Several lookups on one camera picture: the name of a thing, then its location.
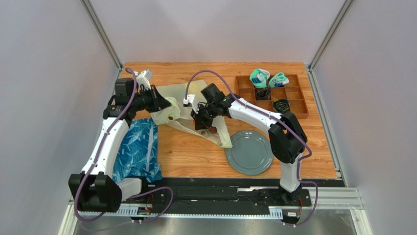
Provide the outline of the pale yellow plastic bag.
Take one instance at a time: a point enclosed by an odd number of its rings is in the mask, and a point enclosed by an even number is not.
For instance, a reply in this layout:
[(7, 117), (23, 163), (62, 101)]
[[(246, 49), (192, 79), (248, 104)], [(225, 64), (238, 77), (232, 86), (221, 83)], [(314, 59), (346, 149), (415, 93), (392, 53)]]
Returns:
[(217, 129), (216, 133), (211, 133), (208, 129), (195, 130), (194, 120), (190, 115), (192, 108), (183, 106), (186, 86), (187, 83), (157, 87), (157, 91), (171, 103), (171, 106), (151, 113), (153, 121), (157, 125), (166, 124), (174, 129), (200, 136), (217, 144), (221, 148), (232, 148), (231, 138), (225, 119), (222, 116), (216, 117), (213, 120), (212, 125)]

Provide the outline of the dark red fake plum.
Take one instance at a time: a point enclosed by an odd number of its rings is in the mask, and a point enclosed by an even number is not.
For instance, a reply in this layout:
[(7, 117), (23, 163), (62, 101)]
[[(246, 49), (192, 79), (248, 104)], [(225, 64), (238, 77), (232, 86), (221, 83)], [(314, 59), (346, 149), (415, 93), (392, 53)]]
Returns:
[(208, 128), (208, 131), (209, 131), (210, 133), (212, 133), (212, 134), (217, 134), (217, 133), (218, 133), (218, 130), (217, 130), (217, 128), (216, 128), (215, 126), (211, 126), (211, 127), (209, 127), (209, 128)]

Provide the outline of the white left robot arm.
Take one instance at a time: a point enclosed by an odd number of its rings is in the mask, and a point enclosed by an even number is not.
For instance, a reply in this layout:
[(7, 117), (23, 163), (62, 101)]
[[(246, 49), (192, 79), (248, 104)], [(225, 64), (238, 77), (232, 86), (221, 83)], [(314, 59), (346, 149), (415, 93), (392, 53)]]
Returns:
[(117, 212), (127, 199), (142, 197), (146, 181), (142, 176), (112, 179), (119, 147), (138, 111), (149, 113), (170, 107), (147, 78), (122, 78), (115, 82), (115, 94), (103, 111), (99, 139), (87, 163), (68, 185), (76, 212)]

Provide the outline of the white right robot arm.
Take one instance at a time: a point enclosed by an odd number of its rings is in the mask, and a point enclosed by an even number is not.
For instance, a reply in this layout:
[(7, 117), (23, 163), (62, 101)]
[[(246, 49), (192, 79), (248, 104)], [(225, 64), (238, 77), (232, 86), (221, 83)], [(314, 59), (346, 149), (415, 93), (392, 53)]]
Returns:
[(234, 93), (225, 95), (213, 83), (205, 87), (201, 94), (204, 102), (189, 93), (183, 99), (183, 105), (192, 108), (195, 128), (210, 128), (214, 118), (222, 116), (243, 121), (268, 134), (272, 154), (280, 162), (278, 197), (287, 205), (300, 202), (301, 160), (307, 148), (307, 137), (297, 117), (292, 112), (280, 114), (267, 111)]

